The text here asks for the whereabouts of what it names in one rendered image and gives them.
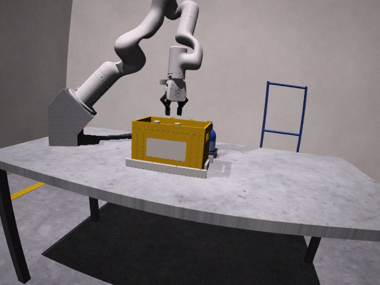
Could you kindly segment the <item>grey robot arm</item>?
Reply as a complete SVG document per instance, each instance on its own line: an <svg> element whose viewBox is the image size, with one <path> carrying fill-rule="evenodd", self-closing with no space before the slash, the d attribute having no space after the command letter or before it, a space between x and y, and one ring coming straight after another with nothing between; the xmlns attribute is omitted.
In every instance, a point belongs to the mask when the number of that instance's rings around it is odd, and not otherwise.
<svg viewBox="0 0 380 285"><path fill-rule="evenodd" d="M114 45L120 62L103 63L76 91L69 92L87 111L95 114L93 106L108 89L124 75L133 74L143 68L146 57L138 45L142 39L149 39L162 26L164 16L170 20L180 17L175 40L194 50L187 54L187 48L172 46L169 52L167 78L184 80L186 70L198 70L201 67L203 51L199 41L192 37L199 13L198 5L190 0L178 5L176 0L152 0L150 12L135 29L120 36ZM182 16L181 16L182 15ZM116 64L115 64L116 63Z"/></svg>

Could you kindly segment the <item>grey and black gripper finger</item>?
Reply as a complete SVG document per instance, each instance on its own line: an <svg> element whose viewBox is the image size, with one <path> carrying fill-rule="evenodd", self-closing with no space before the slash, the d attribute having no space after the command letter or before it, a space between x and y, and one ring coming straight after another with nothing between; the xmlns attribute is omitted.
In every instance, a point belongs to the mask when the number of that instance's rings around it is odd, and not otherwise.
<svg viewBox="0 0 380 285"><path fill-rule="evenodd" d="M186 98L185 102L178 102L178 109L177 109L177 115L182 115L182 108L183 106L188 102L188 99Z"/></svg>
<svg viewBox="0 0 380 285"><path fill-rule="evenodd" d="M166 107L165 108L165 114L167 116L170 116L170 107L169 106L170 106L171 102L168 101L168 99L166 101L164 100L166 98L166 94L167 94L167 92L160 98L160 100L164 104L164 106Z"/></svg>

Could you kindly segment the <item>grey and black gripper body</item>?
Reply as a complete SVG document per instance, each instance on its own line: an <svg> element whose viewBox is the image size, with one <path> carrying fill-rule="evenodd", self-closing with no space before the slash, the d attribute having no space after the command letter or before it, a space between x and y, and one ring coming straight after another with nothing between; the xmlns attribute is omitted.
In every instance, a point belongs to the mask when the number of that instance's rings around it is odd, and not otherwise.
<svg viewBox="0 0 380 285"><path fill-rule="evenodd" d="M186 100L186 83L184 80L167 80L164 93L165 100L170 102L184 102Z"/></svg>

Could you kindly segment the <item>black tray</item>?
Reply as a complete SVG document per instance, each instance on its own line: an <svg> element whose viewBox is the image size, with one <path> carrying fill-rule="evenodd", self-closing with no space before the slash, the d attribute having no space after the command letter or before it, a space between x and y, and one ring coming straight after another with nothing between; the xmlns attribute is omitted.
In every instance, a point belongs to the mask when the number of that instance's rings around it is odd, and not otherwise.
<svg viewBox="0 0 380 285"><path fill-rule="evenodd" d="M218 150L218 148L215 148L215 152L214 152L214 153L209 152L209 156L214 156L213 158L216 159L216 156L217 156L217 150Z"/></svg>

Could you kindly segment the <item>blue bottle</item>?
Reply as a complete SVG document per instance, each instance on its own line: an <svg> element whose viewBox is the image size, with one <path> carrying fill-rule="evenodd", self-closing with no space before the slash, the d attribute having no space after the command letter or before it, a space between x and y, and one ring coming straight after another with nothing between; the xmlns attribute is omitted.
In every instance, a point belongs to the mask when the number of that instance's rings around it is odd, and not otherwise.
<svg viewBox="0 0 380 285"><path fill-rule="evenodd" d="M213 130L213 124L211 125L211 136L210 136L210 148L209 152L214 153L216 145L216 133Z"/></svg>

